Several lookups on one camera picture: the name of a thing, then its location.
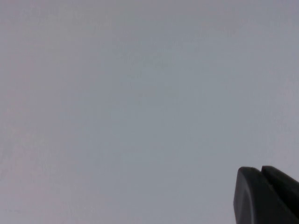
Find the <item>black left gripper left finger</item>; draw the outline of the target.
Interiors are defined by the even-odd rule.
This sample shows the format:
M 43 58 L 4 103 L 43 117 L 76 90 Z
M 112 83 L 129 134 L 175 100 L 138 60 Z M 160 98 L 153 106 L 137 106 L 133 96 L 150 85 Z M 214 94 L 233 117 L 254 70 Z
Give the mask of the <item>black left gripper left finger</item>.
M 233 202 L 237 224 L 261 224 L 261 196 L 265 189 L 261 170 L 251 167 L 238 169 Z

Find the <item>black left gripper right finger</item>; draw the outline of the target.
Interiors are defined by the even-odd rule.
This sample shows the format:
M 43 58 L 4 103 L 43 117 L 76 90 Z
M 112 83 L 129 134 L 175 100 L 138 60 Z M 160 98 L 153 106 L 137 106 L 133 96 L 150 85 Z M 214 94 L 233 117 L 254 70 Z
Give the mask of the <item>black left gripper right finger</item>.
M 273 166 L 263 166 L 262 224 L 299 222 L 299 182 Z

